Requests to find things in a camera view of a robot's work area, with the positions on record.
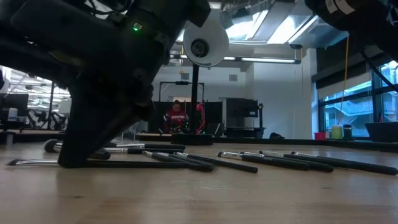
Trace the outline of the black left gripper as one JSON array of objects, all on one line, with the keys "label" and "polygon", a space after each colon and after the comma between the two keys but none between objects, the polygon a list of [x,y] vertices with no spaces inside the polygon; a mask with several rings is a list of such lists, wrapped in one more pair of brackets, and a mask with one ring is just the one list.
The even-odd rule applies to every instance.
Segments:
[{"label": "black left gripper", "polygon": [[[170,60],[185,23],[201,27],[211,12],[207,0],[133,0],[125,14],[100,19],[63,0],[27,0],[11,24],[28,38],[84,61],[120,88],[150,85]],[[64,168],[88,158],[154,110],[153,89],[93,93],[70,90],[70,119],[58,157]]]}]

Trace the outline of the short thick kabuki brush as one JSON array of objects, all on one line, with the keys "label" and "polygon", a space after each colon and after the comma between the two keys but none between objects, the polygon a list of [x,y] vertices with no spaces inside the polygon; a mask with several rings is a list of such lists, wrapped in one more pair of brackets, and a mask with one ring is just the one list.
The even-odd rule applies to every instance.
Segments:
[{"label": "short thick kabuki brush", "polygon": [[[62,142],[56,139],[50,139],[45,142],[44,150],[48,153],[59,153],[62,148]],[[111,154],[105,150],[99,150],[94,152],[90,159],[97,159],[97,160],[108,160],[111,157]]]}]

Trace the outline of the slim black makeup brush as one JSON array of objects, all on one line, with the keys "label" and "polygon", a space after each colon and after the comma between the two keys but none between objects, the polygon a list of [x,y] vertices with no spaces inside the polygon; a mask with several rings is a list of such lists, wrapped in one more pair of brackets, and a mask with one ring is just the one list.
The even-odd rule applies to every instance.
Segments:
[{"label": "slim black makeup brush", "polygon": [[[54,159],[14,159],[7,163],[8,166],[30,166],[58,164]],[[81,168],[164,168],[182,169],[189,168],[189,165],[181,162],[141,162],[141,161],[87,161]]]}]

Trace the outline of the large brown powder brush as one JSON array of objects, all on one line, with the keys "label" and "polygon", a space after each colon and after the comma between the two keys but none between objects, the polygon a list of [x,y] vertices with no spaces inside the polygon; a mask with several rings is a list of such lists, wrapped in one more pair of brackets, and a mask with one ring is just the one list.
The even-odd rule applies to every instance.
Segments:
[{"label": "large brown powder brush", "polygon": [[145,149],[145,148],[105,148],[104,151],[108,152],[123,152],[127,154],[142,154],[144,151],[149,152],[164,152],[173,154],[175,152],[184,152],[183,149]]}]

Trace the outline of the medium dark-bristle makeup brush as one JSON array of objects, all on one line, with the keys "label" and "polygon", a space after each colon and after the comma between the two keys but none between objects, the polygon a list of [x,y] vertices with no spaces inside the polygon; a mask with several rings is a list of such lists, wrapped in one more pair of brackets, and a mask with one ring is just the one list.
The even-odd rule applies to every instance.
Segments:
[{"label": "medium dark-bristle makeup brush", "polygon": [[173,145],[173,144],[146,144],[146,143],[116,144],[113,142],[109,142],[106,143],[104,147],[185,150],[184,145]]}]

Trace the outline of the black-handled silver-ferrule makeup brush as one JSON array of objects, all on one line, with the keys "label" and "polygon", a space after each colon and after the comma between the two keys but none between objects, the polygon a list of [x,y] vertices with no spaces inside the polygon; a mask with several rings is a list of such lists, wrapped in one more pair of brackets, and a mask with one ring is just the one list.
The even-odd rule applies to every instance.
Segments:
[{"label": "black-handled silver-ferrule makeup brush", "polygon": [[301,162],[301,163],[306,163],[308,164],[309,168],[311,170],[316,170],[316,171],[321,171],[321,172],[333,172],[334,167],[328,164],[322,164],[319,162],[312,162],[312,161],[304,161],[300,159],[291,159],[291,158],[284,158],[280,156],[268,156],[264,154],[257,154],[253,152],[241,152],[241,154],[247,155],[247,156],[257,156],[257,157],[267,157],[267,158],[273,158],[273,159],[281,159],[285,161],[291,161],[291,162]]},{"label": "black-handled silver-ferrule makeup brush", "polygon": [[223,157],[227,159],[237,159],[246,162],[253,162],[256,164],[263,164],[269,165],[274,167],[283,167],[287,169],[293,170],[309,170],[310,166],[304,162],[295,162],[295,161],[288,161],[285,159],[274,159],[269,157],[258,157],[258,156],[250,156],[245,154],[238,154],[234,152],[219,152],[217,154],[218,157]]},{"label": "black-handled silver-ferrule makeup brush", "polygon": [[184,157],[188,159],[189,161],[192,162],[199,162],[201,164],[206,164],[206,165],[214,165],[214,166],[220,166],[220,167],[226,167],[230,169],[235,169],[235,170],[240,170],[243,172],[249,172],[253,174],[257,174],[258,168],[253,167],[253,166],[246,166],[242,164],[236,164],[233,162],[226,162],[226,161],[221,161],[218,159],[212,159],[209,157],[203,157],[203,156],[196,156],[193,154],[187,154],[187,153],[182,153],[182,152],[175,152],[174,153],[178,157]]},{"label": "black-handled silver-ferrule makeup brush", "polygon": [[363,171],[368,171],[368,172],[374,172],[374,173],[379,173],[379,174],[386,174],[386,175],[398,175],[398,169],[395,167],[388,167],[388,166],[382,166],[378,164],[370,164],[370,163],[365,163],[365,162],[358,162],[358,161],[350,161],[350,160],[345,160],[345,159],[336,159],[332,157],[323,157],[323,156],[316,156],[312,154],[304,154],[301,152],[291,152],[292,155],[296,156],[307,156],[307,157],[316,157],[320,159],[329,159],[333,161],[339,161],[339,162],[347,162],[350,164],[351,169],[356,169],[356,170],[363,170]]},{"label": "black-handled silver-ferrule makeup brush", "polygon": [[283,153],[270,152],[270,151],[259,151],[259,153],[266,156],[278,156],[287,159],[298,159],[307,162],[317,162],[317,163],[327,164],[333,167],[350,168],[351,165],[349,162],[344,162],[344,161],[341,162],[333,159],[323,159],[315,156],[300,156],[300,155],[283,154]]},{"label": "black-handled silver-ferrule makeup brush", "polygon": [[187,165],[189,169],[202,171],[202,172],[213,172],[215,167],[213,165],[208,165],[204,163],[192,162],[190,159],[184,157],[178,157],[175,154],[167,154],[164,152],[150,152],[143,151],[142,154],[147,157],[151,157],[152,159],[156,159],[162,162],[179,162],[184,165]]}]

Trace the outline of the background black robot arms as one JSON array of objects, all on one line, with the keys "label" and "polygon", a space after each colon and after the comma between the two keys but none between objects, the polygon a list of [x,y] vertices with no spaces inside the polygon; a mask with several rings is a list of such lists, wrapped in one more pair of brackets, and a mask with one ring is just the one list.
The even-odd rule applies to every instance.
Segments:
[{"label": "background black robot arms", "polygon": [[56,111],[28,110],[27,121],[31,129],[63,131],[67,127],[68,116]]}]

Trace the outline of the black computer monitor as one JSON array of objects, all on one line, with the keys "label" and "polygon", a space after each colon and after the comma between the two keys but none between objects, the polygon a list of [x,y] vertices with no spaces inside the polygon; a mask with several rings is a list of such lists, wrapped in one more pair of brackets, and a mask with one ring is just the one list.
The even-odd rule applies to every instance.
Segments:
[{"label": "black computer monitor", "polygon": [[28,94],[0,93],[0,120],[25,122],[28,114]]}]

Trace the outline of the person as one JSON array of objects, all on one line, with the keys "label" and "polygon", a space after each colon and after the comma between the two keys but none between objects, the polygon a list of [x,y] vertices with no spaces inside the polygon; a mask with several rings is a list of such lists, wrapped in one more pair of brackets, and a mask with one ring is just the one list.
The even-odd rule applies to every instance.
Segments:
[{"label": "person", "polygon": [[164,118],[164,130],[167,133],[173,133],[172,128],[182,128],[184,123],[189,120],[188,114],[182,110],[181,103],[178,100],[173,102],[172,109],[164,114]]}]

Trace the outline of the black monitor on cart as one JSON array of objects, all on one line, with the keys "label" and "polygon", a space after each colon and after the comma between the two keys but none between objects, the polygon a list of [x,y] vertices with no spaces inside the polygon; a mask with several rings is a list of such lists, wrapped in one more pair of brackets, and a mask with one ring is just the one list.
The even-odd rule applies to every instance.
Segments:
[{"label": "black monitor on cart", "polygon": [[[262,103],[245,98],[226,98],[225,106],[224,135],[227,138],[263,138]],[[246,124],[246,118],[259,118],[259,126]]]}]

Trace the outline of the ceiling tube light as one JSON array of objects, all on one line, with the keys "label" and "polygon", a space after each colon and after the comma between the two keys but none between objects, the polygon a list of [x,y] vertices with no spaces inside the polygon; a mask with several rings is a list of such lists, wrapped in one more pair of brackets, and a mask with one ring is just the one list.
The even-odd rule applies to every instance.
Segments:
[{"label": "ceiling tube light", "polygon": [[255,58],[255,57],[225,57],[224,61],[230,62],[252,62],[252,63],[283,63],[283,64],[300,64],[298,59],[284,58]]}]

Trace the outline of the green container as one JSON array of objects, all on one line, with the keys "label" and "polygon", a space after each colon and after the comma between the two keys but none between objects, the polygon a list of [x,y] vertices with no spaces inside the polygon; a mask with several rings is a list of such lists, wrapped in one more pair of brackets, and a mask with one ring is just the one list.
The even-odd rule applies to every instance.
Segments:
[{"label": "green container", "polygon": [[343,138],[343,127],[341,125],[333,125],[331,127],[331,138],[342,139]]}]

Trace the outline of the dark grey bin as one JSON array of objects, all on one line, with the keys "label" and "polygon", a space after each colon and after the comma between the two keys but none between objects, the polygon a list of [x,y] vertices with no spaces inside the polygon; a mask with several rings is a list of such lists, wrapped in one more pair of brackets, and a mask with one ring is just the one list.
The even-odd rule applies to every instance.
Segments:
[{"label": "dark grey bin", "polygon": [[398,121],[386,123],[366,123],[371,141],[398,142]]}]

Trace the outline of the tall black stand frame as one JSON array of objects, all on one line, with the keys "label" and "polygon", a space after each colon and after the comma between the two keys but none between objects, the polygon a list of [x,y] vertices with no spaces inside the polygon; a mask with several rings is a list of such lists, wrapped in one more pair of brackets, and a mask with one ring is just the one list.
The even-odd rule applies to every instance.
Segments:
[{"label": "tall black stand frame", "polygon": [[49,103],[49,113],[48,113],[48,118],[47,118],[47,130],[51,130],[51,114],[52,114],[52,109],[53,109],[53,94],[54,94],[54,89],[55,89],[55,83],[54,81],[52,82],[51,86],[51,92],[50,92],[50,103]]}]

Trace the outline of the black gantry frame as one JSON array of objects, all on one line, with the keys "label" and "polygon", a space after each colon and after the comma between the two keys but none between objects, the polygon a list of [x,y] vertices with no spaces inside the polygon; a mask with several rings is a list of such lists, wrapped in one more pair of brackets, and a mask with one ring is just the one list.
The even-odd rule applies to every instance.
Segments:
[{"label": "black gantry frame", "polygon": [[[170,91],[167,91],[167,88],[170,85],[176,85]],[[187,101],[191,102],[192,98],[192,82],[187,81],[176,81],[176,82],[160,82],[158,88],[158,101],[168,101],[174,102],[175,98],[179,101]]]}]

